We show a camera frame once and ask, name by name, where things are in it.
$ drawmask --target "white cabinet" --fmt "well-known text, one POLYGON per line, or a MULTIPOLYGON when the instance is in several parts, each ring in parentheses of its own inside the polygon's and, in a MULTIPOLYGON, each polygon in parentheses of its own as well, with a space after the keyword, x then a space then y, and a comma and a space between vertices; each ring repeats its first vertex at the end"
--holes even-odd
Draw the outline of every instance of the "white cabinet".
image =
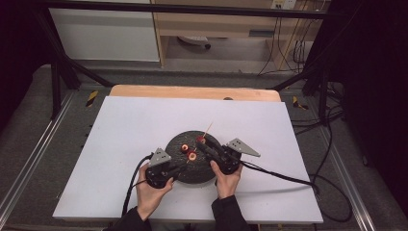
MULTIPOLYGON (((109 2, 149 3, 148 0, 109 2)), ((71 59, 159 61, 152 13, 65 9, 50 9, 50 12, 71 59)))

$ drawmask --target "gray carpet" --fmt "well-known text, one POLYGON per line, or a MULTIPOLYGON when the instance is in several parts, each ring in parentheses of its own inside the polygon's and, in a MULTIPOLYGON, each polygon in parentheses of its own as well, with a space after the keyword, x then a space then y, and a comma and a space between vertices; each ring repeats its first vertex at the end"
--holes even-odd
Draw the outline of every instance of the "gray carpet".
MULTIPOLYGON (((264 89, 276 85, 288 76, 262 76, 237 73, 186 73, 164 71, 103 71, 99 74, 119 84, 172 85, 199 87, 231 87, 264 89)), ((88 78, 81 78, 92 84, 88 78)), ((296 95, 301 104, 307 104, 299 90, 302 81, 289 90, 281 92, 282 100, 287 103, 291 119, 311 119, 311 110, 293 107, 292 98, 296 95)), ((109 90, 101 90, 92 107, 86 108, 91 90, 79 90, 70 106, 61 127, 55 134, 34 172, 23 195, 21 195, 8 225, 29 224, 65 227, 102 227, 107 223, 66 222, 52 218, 58 203, 56 198, 64 186, 81 153, 81 145, 86 142, 98 110, 109 90)), ((0 196, 4 197, 19 170, 24 165, 37 140, 46 127, 51 113, 50 78, 48 71, 40 70, 23 104, 15 112, 12 121, 0 138, 0 196)), ((369 210, 375 226, 379 230, 408 230, 407 218, 402 214, 393 197, 388 192, 375 169, 362 165, 360 152, 355 145, 346 122, 333 122, 334 142, 341 152, 348 170, 369 210)), ((297 136, 299 147, 308 172, 313 173, 325 152, 325 146, 319 129, 297 136)), ((338 176, 330 163, 324 165, 321 173, 324 177, 340 186, 338 176)), ((344 200, 332 187, 318 181, 321 190, 320 208, 336 218, 347 214, 344 200)), ((276 224, 263 225, 262 230, 279 230, 276 224)), ((338 223, 324 218, 318 225, 319 230, 359 230, 355 218, 338 223)), ((283 225, 283 230, 313 230, 312 225, 283 225)))

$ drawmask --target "wooden board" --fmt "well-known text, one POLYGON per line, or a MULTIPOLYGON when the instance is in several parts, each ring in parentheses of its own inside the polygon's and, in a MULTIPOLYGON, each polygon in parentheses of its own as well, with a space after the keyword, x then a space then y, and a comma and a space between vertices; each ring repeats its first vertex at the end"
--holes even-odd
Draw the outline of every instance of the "wooden board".
POLYGON ((110 96, 201 98, 201 99, 224 99, 226 97, 230 97, 234 100, 272 101, 272 102, 281 101, 279 93, 276 90, 162 87, 162 86, 137 86, 137 85, 114 86, 111 90, 110 96))

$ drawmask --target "black circular base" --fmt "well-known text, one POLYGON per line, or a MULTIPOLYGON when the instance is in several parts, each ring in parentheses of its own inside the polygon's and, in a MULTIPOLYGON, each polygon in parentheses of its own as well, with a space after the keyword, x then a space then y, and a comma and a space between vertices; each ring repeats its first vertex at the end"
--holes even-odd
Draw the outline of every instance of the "black circular base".
MULTIPOLYGON (((188 160, 187 154, 182 153, 181 146, 186 144, 189 149, 195 149, 195 141, 197 137, 203 136, 204 132, 200 131, 189 131, 181 133, 175 136, 167 145, 166 153, 171 156, 171 162, 175 165, 180 165, 188 160)), ((214 143, 219 143, 213 136, 206 134, 206 140, 210 140, 214 143)), ((197 158, 195 161, 189 161, 188 169, 182 172, 178 178, 179 181, 186 184, 202 184, 211 179, 216 175, 210 167, 210 163, 205 159, 204 153, 196 149, 195 153, 197 158)))

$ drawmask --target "handheld controller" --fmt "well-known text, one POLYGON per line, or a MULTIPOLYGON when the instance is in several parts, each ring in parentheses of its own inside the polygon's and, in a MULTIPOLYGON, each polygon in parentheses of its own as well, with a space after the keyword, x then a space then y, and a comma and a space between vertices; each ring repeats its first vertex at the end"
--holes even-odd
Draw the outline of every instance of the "handheld controller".
POLYGON ((177 180, 179 174, 187 170, 187 164, 175 166, 171 162, 171 156, 158 148, 153 154, 149 162, 149 167, 146 170, 146 181, 155 189, 165 187, 168 179, 173 177, 173 182, 177 180))
POLYGON ((205 153, 209 162, 215 161, 225 175, 230 175, 238 169, 243 153, 256 157, 261 156, 239 139, 229 141, 226 145, 218 145, 212 141, 198 138, 196 147, 205 153))

